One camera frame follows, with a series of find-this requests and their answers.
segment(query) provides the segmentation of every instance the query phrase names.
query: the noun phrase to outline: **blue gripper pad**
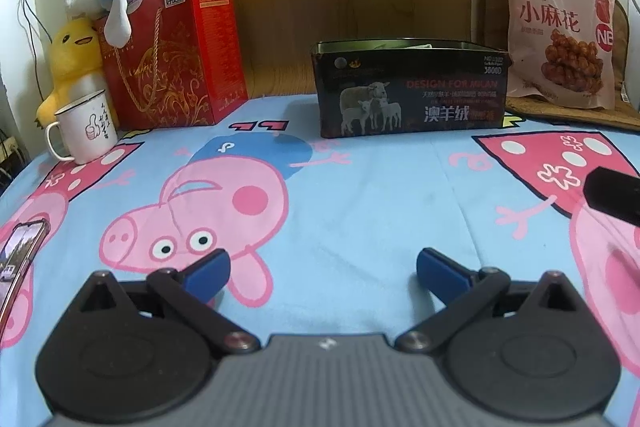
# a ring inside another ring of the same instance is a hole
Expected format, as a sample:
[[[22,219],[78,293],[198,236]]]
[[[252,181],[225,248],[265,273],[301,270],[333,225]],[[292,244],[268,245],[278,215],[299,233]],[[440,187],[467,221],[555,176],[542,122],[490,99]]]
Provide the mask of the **blue gripper pad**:
[[[424,248],[415,263],[420,286],[446,306],[471,289],[475,272],[452,261],[433,248]]]
[[[211,302],[231,275],[231,259],[224,250],[215,250],[182,272],[182,287],[197,300]]]

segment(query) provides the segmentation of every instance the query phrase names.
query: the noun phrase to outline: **blue cap print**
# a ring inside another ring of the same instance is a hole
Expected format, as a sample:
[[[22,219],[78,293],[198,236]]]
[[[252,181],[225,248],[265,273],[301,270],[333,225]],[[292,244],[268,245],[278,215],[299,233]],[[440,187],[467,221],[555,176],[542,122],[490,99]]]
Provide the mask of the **blue cap print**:
[[[189,163],[224,155],[248,156],[266,161],[287,180],[302,168],[290,165],[308,162],[313,149],[304,140],[289,134],[275,136],[270,132],[239,131],[227,136],[216,136],[196,152]]]

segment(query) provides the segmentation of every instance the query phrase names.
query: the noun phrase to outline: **pink pig face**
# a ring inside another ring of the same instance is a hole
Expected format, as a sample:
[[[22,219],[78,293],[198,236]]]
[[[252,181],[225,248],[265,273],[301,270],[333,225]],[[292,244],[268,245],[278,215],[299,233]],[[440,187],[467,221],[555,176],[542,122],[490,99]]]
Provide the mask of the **pink pig face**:
[[[150,273],[183,269],[224,248],[232,260],[231,292],[247,306],[261,306],[273,280],[256,249],[280,229],[287,211],[284,180],[271,165],[217,156],[180,168],[158,203],[113,221],[100,240],[100,258],[113,268]]]
[[[44,248],[49,239],[58,231],[62,220],[66,216],[68,200],[60,192],[45,192],[27,199],[11,219],[0,227],[0,246],[9,239],[15,225],[35,221],[36,219],[47,219],[50,230],[40,249]],[[0,341],[0,348],[11,347],[17,343],[27,330],[31,311],[33,310],[33,266],[27,272],[27,276],[20,286],[20,291],[15,299],[14,305],[9,315],[4,335]]]
[[[623,365],[640,376],[640,229],[582,200],[571,220],[570,240],[589,307]]]

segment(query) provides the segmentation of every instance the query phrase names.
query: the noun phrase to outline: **black tin box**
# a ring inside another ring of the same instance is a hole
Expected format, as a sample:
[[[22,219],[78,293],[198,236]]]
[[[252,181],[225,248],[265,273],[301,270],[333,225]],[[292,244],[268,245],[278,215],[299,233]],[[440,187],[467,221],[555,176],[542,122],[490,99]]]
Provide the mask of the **black tin box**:
[[[502,126],[507,52],[375,39],[319,42],[312,60],[324,138]]]

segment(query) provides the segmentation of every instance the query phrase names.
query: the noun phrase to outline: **pig eye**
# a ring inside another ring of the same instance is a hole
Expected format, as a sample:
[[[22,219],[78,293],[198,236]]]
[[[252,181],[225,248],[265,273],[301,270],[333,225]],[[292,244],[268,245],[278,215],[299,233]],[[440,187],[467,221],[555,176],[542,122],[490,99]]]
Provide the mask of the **pig eye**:
[[[210,250],[213,246],[213,234],[209,230],[196,230],[189,238],[189,246],[196,252]]]
[[[151,247],[151,256],[163,261],[171,257],[175,251],[175,243],[171,239],[158,239]]]

